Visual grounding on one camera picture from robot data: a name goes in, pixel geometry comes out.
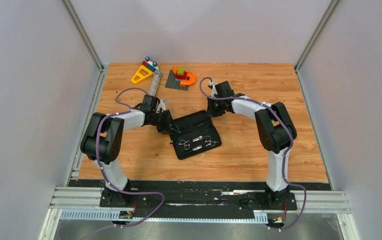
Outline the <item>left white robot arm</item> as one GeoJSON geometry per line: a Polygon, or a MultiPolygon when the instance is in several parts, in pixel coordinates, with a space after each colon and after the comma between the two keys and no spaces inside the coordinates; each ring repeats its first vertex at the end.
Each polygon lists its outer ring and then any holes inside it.
{"type": "Polygon", "coordinates": [[[164,135],[180,133],[165,103],[146,94],[142,103],[127,111],[93,113],[82,137],[80,151],[98,166],[105,181],[104,199],[117,206],[128,206],[134,195],[118,159],[123,133],[146,125],[155,126],[164,135]]]}

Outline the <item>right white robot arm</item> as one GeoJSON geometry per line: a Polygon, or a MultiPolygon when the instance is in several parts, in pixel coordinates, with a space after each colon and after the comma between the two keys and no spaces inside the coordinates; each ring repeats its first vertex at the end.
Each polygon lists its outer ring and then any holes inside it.
{"type": "Polygon", "coordinates": [[[264,202],[277,209],[289,195],[288,163],[296,130],[281,102],[269,104],[246,95],[231,97],[208,96],[209,112],[231,112],[255,120],[260,142],[268,156],[268,175],[264,202]]]}

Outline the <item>small silver scissors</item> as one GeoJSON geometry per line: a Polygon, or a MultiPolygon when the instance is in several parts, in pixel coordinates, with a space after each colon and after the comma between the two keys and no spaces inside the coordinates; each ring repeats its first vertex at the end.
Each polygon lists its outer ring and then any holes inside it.
{"type": "Polygon", "coordinates": [[[203,148],[202,145],[193,146],[194,142],[192,140],[182,139],[177,144],[180,146],[183,146],[183,149],[187,152],[193,152],[193,151],[197,151],[197,150],[200,150],[203,148]]]}

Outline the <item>black zip tool case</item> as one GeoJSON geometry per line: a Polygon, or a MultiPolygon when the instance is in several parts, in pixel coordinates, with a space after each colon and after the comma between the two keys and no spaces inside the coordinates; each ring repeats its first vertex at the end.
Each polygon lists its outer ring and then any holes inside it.
{"type": "Polygon", "coordinates": [[[173,120],[179,131],[170,134],[171,144],[179,160],[184,160],[198,154],[202,154],[222,145],[221,137],[216,130],[211,117],[205,110],[197,111],[173,120]],[[205,146],[204,140],[194,142],[194,146],[202,145],[202,149],[196,151],[185,151],[180,140],[193,141],[200,136],[211,136],[212,140],[219,141],[215,146],[205,146]]]}

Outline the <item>silver thinning scissors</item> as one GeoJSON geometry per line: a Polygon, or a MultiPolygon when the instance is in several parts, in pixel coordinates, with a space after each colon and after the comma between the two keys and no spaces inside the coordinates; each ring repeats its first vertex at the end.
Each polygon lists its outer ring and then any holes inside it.
{"type": "Polygon", "coordinates": [[[199,136],[192,140],[193,143],[204,140],[204,144],[206,147],[214,147],[216,144],[219,144],[219,141],[212,140],[210,135],[207,136],[199,136]]]}

